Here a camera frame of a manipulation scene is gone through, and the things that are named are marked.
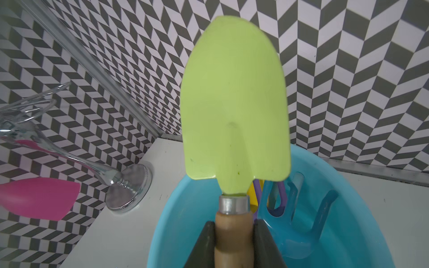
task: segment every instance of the green trowel blade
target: green trowel blade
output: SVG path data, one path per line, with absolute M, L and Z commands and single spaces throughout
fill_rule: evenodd
M 277 53 L 252 23 L 217 17 L 193 49 L 181 85 L 186 172 L 224 194 L 290 173 L 286 85 Z

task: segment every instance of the patterned wall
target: patterned wall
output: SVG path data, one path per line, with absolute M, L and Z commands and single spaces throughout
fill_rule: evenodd
M 122 170 L 136 163 L 154 138 L 14 1 L 0 6 L 0 106 L 60 83 L 57 107 L 38 119 L 56 145 Z M 79 164 L 0 143 L 0 184 L 33 177 L 79 182 L 81 191 L 60 221 L 20 217 L 0 207 L 0 267 L 57 267 L 100 210 L 107 188 Z
M 291 139 L 321 157 L 429 171 L 425 0 L 44 0 L 167 133 L 184 66 L 219 15 L 259 26 L 287 83 Z

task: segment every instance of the pink spatula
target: pink spatula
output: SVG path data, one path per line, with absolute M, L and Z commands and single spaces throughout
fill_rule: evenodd
M 53 178 L 31 178 L 0 184 L 0 206 L 33 219 L 61 220 L 73 206 L 79 183 Z

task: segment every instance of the trowel wooden handle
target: trowel wooden handle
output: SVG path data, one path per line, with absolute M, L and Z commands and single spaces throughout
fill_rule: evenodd
M 253 214 L 216 213 L 215 268 L 253 268 Z

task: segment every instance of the purple handle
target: purple handle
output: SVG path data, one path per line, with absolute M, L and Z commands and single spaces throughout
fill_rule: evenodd
M 278 216 L 281 216 L 287 204 L 287 194 L 286 194 L 286 188 L 284 187 L 284 182 L 282 181 L 278 182 L 277 186 L 278 186 L 278 192 L 280 194 L 280 206 L 276 210 L 276 214 L 279 214 Z M 253 180 L 253 187 L 255 188 L 256 199 L 258 200 L 258 206 L 259 206 L 261 203 L 262 190 L 258 179 Z M 255 213 L 253 213 L 253 219 L 256 220 L 257 216 L 258 216 L 258 210 L 256 210 Z
M 284 187 L 284 182 L 280 181 L 277 183 L 278 192 L 280 193 L 280 207 L 286 207 L 287 203 L 287 194 L 286 188 Z

